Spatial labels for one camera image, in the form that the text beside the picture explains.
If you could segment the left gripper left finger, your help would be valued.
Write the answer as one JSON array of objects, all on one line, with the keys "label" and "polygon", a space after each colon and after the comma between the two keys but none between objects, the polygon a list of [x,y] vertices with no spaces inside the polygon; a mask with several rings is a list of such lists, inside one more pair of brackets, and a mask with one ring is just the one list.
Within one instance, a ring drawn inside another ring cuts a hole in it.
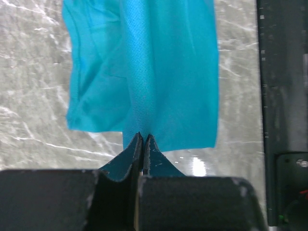
[{"label": "left gripper left finger", "polygon": [[103,231],[133,231],[138,178],[143,162],[143,138],[136,133],[120,154],[101,168],[98,192]]}]

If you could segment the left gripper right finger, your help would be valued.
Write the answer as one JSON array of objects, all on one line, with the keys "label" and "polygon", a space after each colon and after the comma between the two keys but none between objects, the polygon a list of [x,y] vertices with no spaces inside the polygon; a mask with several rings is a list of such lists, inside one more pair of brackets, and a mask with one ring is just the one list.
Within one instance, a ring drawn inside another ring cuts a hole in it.
[{"label": "left gripper right finger", "polygon": [[153,135],[148,135],[144,145],[143,176],[151,177],[185,177],[159,150]]}]

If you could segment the teal t shirt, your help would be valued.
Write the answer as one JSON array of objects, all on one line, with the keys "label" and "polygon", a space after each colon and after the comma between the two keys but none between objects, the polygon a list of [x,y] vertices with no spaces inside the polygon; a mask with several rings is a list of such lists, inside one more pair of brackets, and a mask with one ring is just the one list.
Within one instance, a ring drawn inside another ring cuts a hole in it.
[{"label": "teal t shirt", "polygon": [[212,148],[218,41],[212,0],[65,0],[67,126],[153,135],[161,151]]}]

